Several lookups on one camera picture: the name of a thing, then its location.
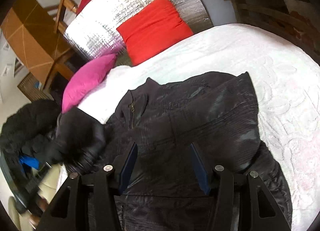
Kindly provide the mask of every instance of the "red pillow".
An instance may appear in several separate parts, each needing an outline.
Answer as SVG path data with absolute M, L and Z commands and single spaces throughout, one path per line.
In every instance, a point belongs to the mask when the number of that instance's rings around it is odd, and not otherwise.
M 169 0 L 154 0 L 117 31 L 134 66 L 193 35 Z

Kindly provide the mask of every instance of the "metal screw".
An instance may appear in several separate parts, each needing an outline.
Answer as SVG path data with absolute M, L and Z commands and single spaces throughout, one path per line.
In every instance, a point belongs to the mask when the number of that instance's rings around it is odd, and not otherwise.
M 103 167 L 103 170 L 104 171 L 111 171 L 111 170 L 113 170 L 113 166 L 112 165 L 106 165 L 106 166 Z
M 77 177 L 78 177 L 78 173 L 76 173 L 76 172 L 70 173 L 70 175 L 69 175 L 69 178 L 71 178 L 71 179 L 74 179 Z
M 253 178 L 257 178 L 259 176 L 259 174 L 256 171 L 251 171 L 250 176 Z
M 224 167 L 221 166 L 221 165 L 217 165 L 214 167 L 216 171 L 223 171 L 224 170 Z

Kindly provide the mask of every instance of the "textured white fabric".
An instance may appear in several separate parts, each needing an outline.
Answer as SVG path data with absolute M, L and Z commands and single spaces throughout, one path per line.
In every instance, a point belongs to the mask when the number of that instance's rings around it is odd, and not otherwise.
M 300 48 L 242 24 L 214 27 L 136 66 L 112 69 L 79 105 L 105 123 L 128 89 L 208 71 L 249 72 L 259 102 L 259 130 L 288 181 L 292 230 L 305 231 L 320 210 L 320 67 Z
M 59 179 L 58 179 L 58 183 L 57 183 L 56 193 L 57 193 L 58 189 L 61 188 L 62 184 L 66 181 L 67 177 L 68 177 L 67 169 L 66 169 L 65 165 L 62 165 L 61 169 L 60 169 L 60 175 L 59 175 Z

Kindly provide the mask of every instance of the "jacket zipper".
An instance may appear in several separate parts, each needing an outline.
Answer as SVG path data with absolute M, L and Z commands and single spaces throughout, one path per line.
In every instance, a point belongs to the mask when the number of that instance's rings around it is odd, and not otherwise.
M 131 114 L 130 114 L 130 129 L 133 128 L 133 115 L 134 115 L 134 104 L 133 101 L 131 103 Z
M 133 115 L 134 115 L 134 103 L 132 101 L 131 103 L 131 114 L 130 114 L 130 129 L 133 128 Z M 123 230 L 127 231 L 127 229 L 125 228 L 125 204 L 123 206 L 123 215 L 122 215 L 122 219 L 123 219 Z
M 123 230 L 124 230 L 124 231 L 127 231 L 127 229 L 125 228 L 125 220 L 124 220 L 124 217 L 125 217 L 125 204 L 123 205 L 123 216 L 122 216 L 122 219 L 123 219 Z

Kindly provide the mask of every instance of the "wicker basket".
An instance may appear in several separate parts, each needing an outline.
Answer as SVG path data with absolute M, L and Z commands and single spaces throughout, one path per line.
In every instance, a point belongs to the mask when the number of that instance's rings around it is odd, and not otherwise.
M 30 100 L 35 101 L 39 99 L 49 99 L 49 97 L 36 86 L 39 81 L 29 73 L 26 77 L 18 84 L 18 89 Z

